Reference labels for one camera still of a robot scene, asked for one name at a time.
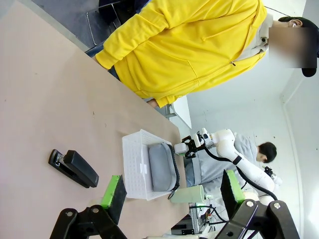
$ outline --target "gray pouch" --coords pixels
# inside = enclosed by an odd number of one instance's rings
[[[179,173],[173,147],[166,143],[153,145],[149,150],[149,158],[154,191],[174,192],[179,187]]]

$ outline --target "gray sweater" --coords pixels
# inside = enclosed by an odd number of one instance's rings
[[[250,162],[254,163],[257,157],[257,147],[248,137],[241,134],[235,134],[234,146],[236,150],[242,153]],[[242,181],[238,175],[236,166],[231,162],[217,161],[205,152],[205,150],[196,153],[196,157],[192,159],[195,185],[202,184],[206,194],[211,194],[216,189],[219,190],[221,185],[223,171],[234,170],[239,181]]]

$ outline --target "white plastic basket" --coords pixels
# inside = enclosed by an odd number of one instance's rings
[[[128,198],[152,200],[170,192],[154,192],[149,159],[149,146],[170,142],[143,129],[124,136],[124,179]]]

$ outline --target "yellow hoodie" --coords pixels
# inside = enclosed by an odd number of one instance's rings
[[[235,60],[266,15],[260,0],[152,0],[111,34],[96,59],[163,107],[254,67],[264,53]]]

